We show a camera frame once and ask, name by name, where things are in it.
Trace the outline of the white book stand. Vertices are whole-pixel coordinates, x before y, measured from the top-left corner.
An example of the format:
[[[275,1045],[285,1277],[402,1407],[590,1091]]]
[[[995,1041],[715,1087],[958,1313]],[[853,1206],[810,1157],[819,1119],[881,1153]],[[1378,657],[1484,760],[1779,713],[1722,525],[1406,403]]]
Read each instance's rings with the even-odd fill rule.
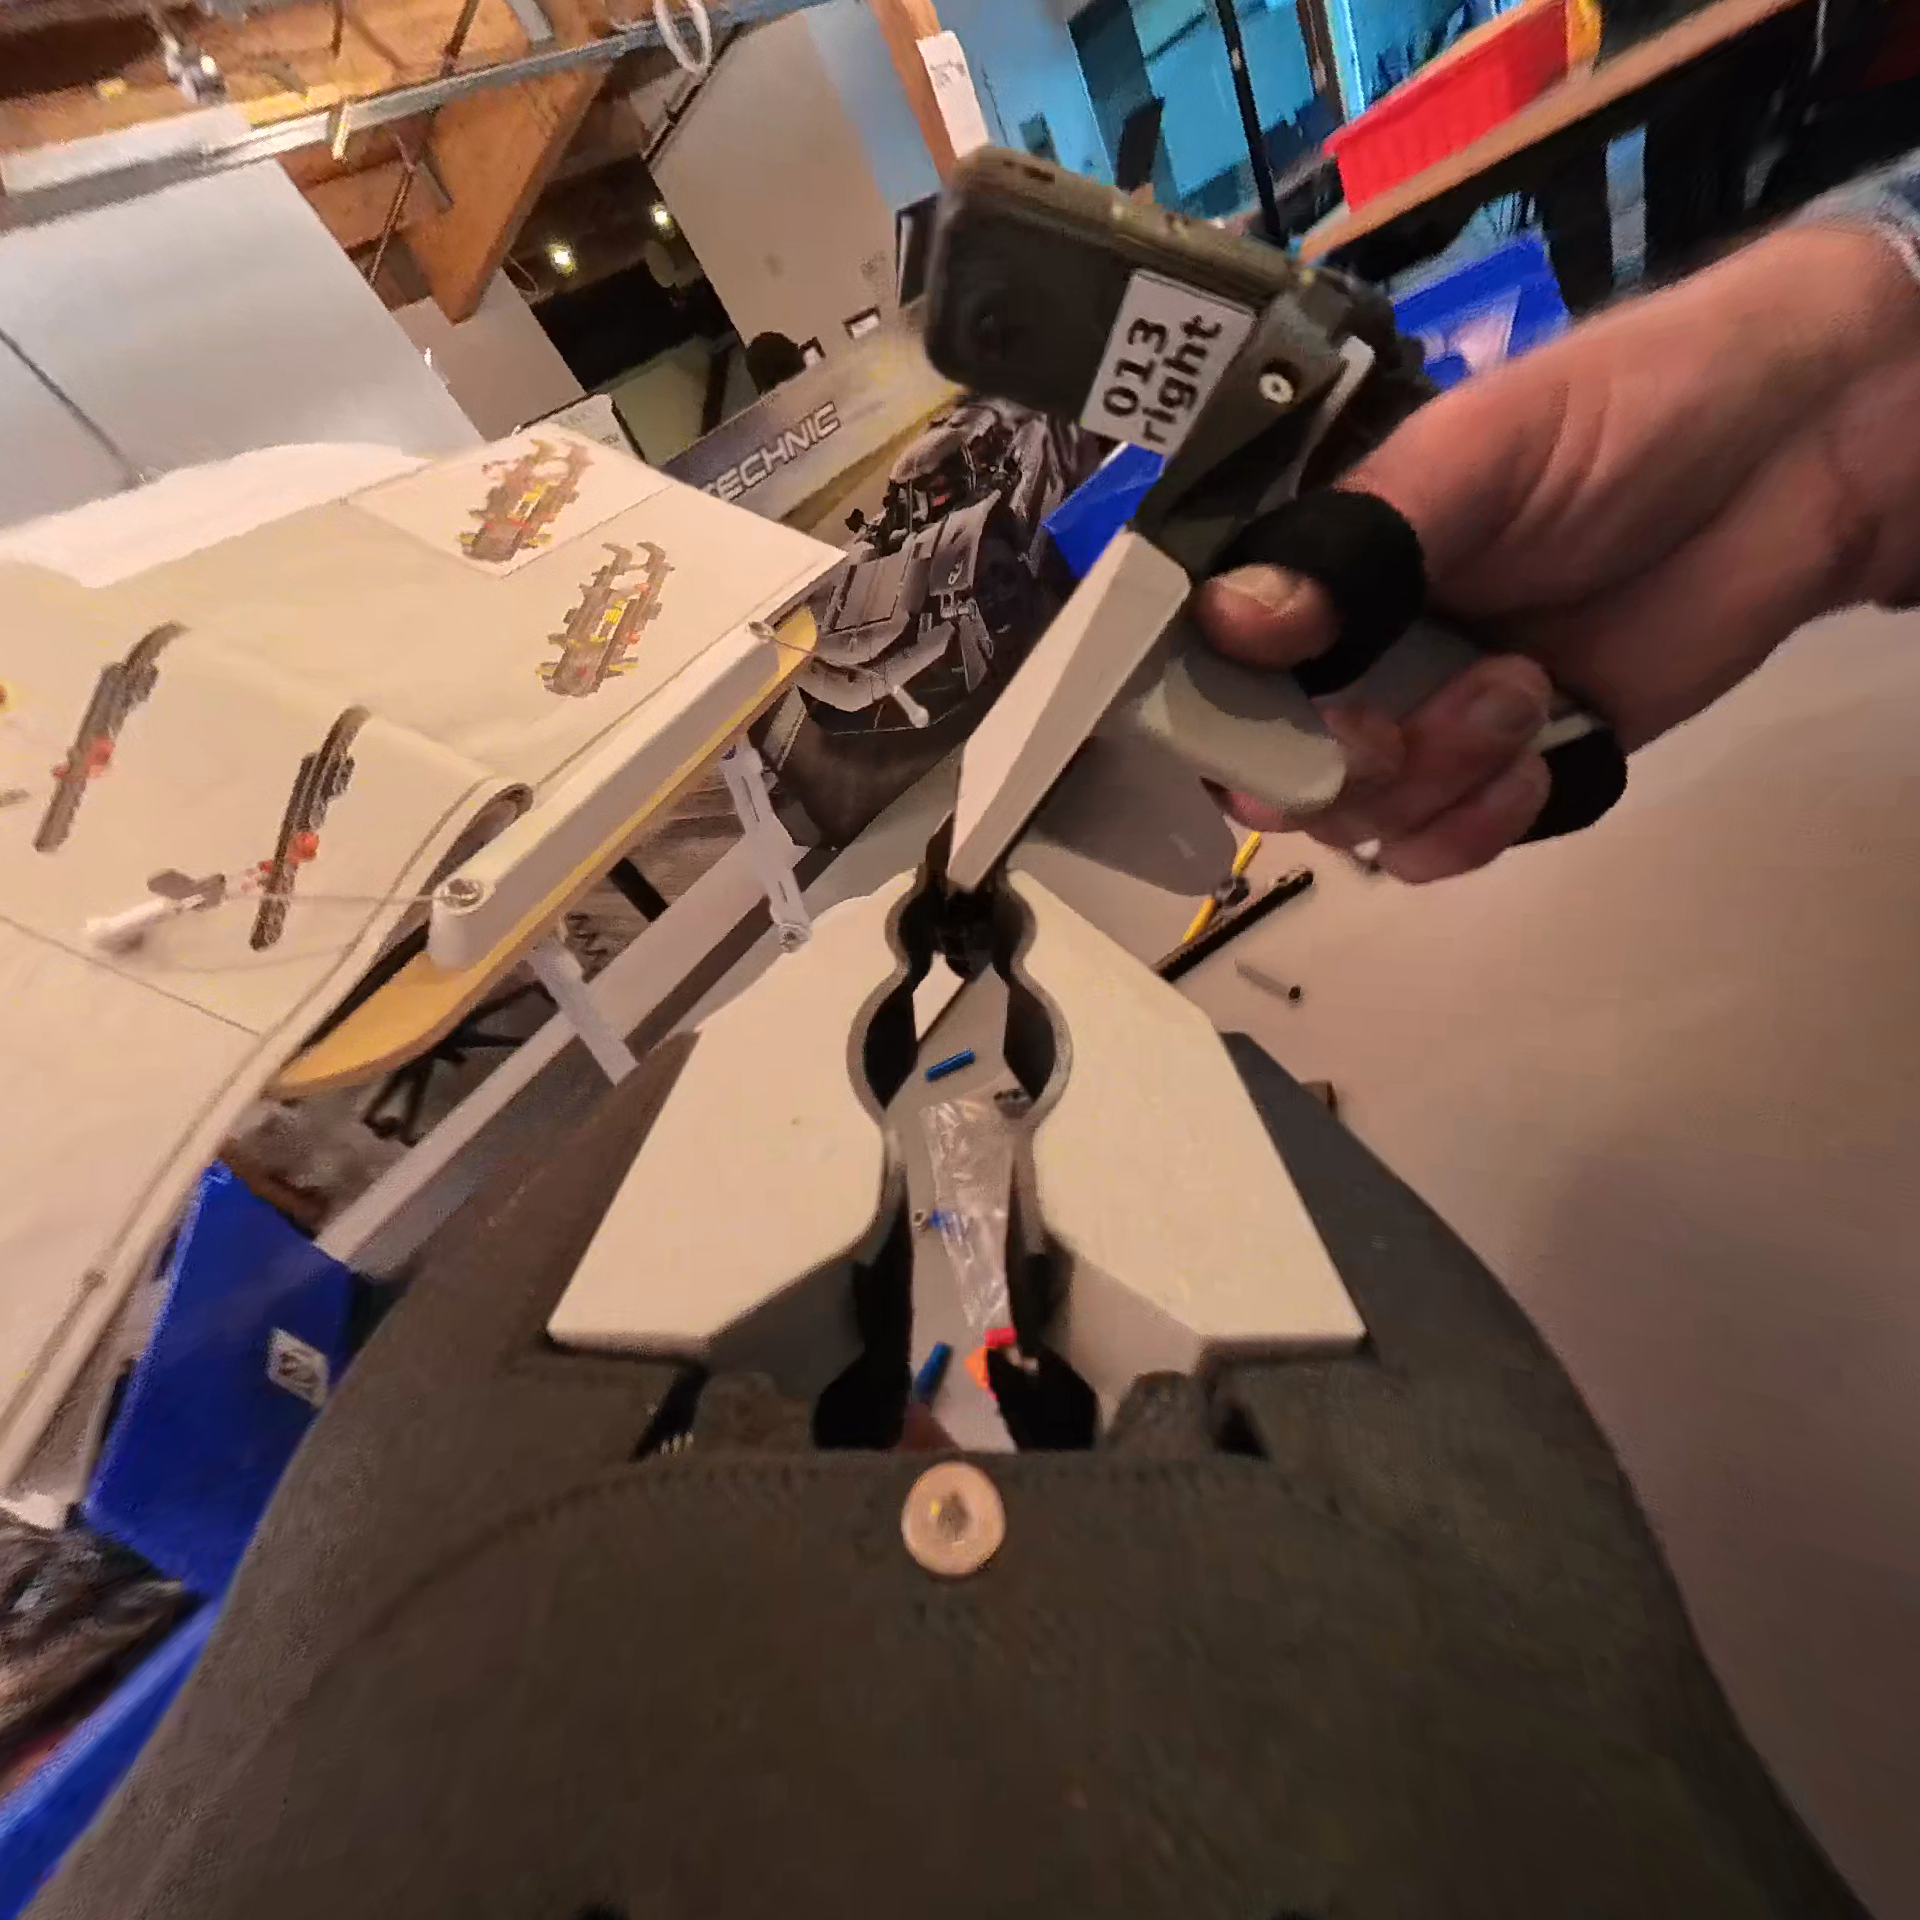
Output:
[[[293,1055],[269,1096],[357,1087],[445,1040],[783,695],[815,643],[815,614],[794,605],[700,653],[443,880],[423,950]]]

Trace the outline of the clear zip bag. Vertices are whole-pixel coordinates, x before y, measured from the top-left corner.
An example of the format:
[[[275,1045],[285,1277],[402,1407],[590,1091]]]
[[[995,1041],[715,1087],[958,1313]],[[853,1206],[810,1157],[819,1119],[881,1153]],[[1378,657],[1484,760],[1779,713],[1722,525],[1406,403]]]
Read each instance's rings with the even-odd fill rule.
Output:
[[[927,1157],[927,1228],[939,1239],[967,1328],[1012,1324],[1009,1229],[1014,1128],[995,1095],[956,1095],[919,1117]]]

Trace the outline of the white paper notice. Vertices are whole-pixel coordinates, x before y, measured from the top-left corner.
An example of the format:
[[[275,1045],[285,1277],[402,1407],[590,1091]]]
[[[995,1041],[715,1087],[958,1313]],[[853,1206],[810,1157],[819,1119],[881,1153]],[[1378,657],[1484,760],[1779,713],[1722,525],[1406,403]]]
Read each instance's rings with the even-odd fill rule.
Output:
[[[993,143],[985,112],[977,95],[969,57],[956,31],[917,39],[933,103],[939,110],[951,152],[961,160]]]

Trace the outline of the black lego gear rack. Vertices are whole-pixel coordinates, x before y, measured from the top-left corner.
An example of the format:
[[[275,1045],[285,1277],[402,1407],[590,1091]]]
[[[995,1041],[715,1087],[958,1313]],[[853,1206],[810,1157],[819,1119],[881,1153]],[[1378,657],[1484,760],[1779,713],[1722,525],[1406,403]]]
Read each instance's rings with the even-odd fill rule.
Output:
[[[1153,972],[1164,980],[1179,980],[1197,972],[1207,959],[1225,952],[1238,937],[1260,927],[1287,905],[1306,897],[1311,887],[1314,872],[1309,869],[1287,870],[1249,897],[1219,907],[1199,933],[1167,950],[1154,963]]]

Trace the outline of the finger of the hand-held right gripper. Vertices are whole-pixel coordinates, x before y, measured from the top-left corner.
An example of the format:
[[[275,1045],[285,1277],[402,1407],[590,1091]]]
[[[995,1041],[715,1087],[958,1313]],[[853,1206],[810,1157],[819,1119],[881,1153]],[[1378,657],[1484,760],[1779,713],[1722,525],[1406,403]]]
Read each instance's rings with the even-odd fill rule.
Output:
[[[951,893],[988,887],[1052,787],[1157,661],[1188,589],[1188,574],[1142,535],[1109,541],[963,750]]]

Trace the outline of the yellow lego axle grey connector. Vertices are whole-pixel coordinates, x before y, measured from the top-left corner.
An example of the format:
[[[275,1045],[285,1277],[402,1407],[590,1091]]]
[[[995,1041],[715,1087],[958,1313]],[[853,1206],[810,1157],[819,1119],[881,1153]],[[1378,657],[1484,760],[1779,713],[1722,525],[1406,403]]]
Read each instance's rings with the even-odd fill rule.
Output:
[[[1249,870],[1265,843],[1262,832],[1249,832],[1233,857],[1228,872],[1212,887],[1210,895],[1194,912],[1181,944],[1195,944],[1230,907],[1249,893]]]

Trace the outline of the red plastic bin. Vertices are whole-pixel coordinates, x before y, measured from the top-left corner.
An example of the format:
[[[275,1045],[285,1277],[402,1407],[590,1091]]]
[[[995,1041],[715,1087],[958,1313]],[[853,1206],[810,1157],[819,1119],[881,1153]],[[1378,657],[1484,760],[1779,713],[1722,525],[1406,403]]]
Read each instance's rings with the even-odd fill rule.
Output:
[[[1595,48],[1581,5],[1522,3],[1474,28],[1327,136],[1345,205],[1389,189],[1494,133]]]

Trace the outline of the blue plastic bin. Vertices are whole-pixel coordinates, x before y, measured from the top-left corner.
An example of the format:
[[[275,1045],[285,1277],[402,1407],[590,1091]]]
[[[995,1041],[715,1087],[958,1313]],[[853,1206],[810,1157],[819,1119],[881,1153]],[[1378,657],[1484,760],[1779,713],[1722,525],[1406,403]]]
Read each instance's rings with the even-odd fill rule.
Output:
[[[42,1893],[199,1664],[281,1476],[346,1376],[358,1317],[346,1264],[226,1165],[201,1177],[78,1505],[90,1535],[178,1587],[183,1613],[4,1796],[4,1915]]]

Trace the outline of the wooden edged table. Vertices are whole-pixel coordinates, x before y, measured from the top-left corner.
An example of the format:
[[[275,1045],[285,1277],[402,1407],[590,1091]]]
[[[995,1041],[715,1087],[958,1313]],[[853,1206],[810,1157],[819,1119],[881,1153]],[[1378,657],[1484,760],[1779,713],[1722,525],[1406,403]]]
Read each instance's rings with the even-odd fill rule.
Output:
[[[1381,197],[1331,212],[1298,241],[1300,261],[1333,259],[1359,240],[1391,225],[1431,203],[1451,200],[1474,187],[1489,198],[1505,192],[1500,180],[1513,161],[1547,148],[1555,140],[1590,128],[1597,136],[1633,119],[1642,99],[1689,71],[1722,46],[1735,44],[1802,3],[1715,3],[1695,6],[1658,31],[1597,59],[1545,91],[1511,119],[1491,128],[1461,150],[1436,160],[1420,173],[1391,185]]]

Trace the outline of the wire page holder white tip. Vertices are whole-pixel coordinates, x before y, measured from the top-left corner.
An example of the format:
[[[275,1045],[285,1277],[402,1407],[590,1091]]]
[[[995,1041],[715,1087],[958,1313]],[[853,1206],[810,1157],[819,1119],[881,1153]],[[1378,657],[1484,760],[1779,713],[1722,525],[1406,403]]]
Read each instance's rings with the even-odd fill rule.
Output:
[[[495,893],[495,885],[474,880],[467,875],[451,875],[429,892],[411,893],[313,893],[299,895],[290,892],[284,895],[269,893],[265,880],[246,877],[229,883],[226,875],[207,875],[203,880],[185,880],[174,892],[161,889],[155,883],[149,895],[140,903],[121,907],[106,916],[87,919],[82,925],[82,941],[97,952],[132,952],[161,925],[221,910],[238,903],[257,903],[290,912],[295,905],[443,905],[453,910],[469,910],[487,903]]]

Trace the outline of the lego instruction booklet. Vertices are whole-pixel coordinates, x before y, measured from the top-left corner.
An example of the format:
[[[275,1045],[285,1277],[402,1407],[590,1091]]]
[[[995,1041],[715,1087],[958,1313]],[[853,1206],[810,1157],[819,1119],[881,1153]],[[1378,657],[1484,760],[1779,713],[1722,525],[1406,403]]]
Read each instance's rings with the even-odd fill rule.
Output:
[[[834,547],[546,422],[87,589],[4,565],[2,1390],[15,1481],[278,1069],[425,945],[429,892]]]

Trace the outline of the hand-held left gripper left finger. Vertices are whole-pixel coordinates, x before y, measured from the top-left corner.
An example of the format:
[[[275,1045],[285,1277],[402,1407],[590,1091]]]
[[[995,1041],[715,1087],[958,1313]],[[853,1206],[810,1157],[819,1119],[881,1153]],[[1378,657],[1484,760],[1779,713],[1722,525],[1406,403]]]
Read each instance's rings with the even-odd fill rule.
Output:
[[[690,1035],[546,1318],[571,1353],[765,1376],[823,1445],[892,1445],[914,1228],[890,1105],[937,952],[922,872],[836,903]]]

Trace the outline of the clear bags of lego parts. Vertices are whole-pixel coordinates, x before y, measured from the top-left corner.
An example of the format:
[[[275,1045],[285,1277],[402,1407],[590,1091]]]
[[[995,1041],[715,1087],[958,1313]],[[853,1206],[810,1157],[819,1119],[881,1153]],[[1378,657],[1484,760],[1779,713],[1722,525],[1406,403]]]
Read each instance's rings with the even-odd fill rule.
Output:
[[[87,1526],[2,1517],[2,1789],[23,1782],[191,1611],[185,1587]]]

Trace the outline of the person's right hand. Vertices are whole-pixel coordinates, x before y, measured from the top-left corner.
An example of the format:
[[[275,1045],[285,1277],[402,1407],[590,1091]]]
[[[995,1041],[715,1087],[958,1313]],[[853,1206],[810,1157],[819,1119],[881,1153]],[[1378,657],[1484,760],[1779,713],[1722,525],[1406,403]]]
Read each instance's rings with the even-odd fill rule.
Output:
[[[1812,619],[1916,604],[1916,406],[1917,287],[1822,212],[1431,400],[1342,487],[1493,653],[1401,720],[1324,704],[1350,763],[1324,813],[1219,801],[1404,883],[1486,867],[1541,829],[1556,691],[1633,752]]]

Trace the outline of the blue storage bin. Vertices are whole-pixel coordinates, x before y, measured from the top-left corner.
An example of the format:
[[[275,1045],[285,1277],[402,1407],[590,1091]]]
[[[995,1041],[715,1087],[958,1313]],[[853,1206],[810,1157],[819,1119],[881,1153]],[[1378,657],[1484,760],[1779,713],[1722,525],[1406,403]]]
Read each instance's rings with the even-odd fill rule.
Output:
[[[1423,347],[1423,371],[1450,391],[1469,375],[1564,333],[1572,315],[1537,230],[1394,294],[1401,331]],[[1043,521],[1052,553],[1078,581],[1159,480],[1164,457],[1134,444],[1092,468]]]

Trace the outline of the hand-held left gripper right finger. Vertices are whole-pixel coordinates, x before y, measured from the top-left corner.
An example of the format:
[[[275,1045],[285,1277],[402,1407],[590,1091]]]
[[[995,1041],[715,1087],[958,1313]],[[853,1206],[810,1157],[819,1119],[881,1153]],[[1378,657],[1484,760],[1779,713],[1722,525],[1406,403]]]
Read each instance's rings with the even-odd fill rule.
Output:
[[[995,1363],[1017,1445],[1092,1445],[1139,1385],[1359,1353],[1366,1331],[1212,1021],[1017,872],[1001,1059],[1014,1125],[1009,1287],[1021,1363]]]

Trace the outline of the lego set box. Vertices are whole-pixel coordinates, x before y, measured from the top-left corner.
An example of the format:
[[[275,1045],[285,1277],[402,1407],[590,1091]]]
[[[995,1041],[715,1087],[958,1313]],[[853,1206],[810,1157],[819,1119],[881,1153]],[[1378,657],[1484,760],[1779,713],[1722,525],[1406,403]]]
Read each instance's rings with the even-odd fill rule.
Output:
[[[924,363],[812,367],[673,457],[726,505],[834,547],[810,661],[751,742],[843,845],[965,742],[1065,604],[1049,519],[1116,452]]]

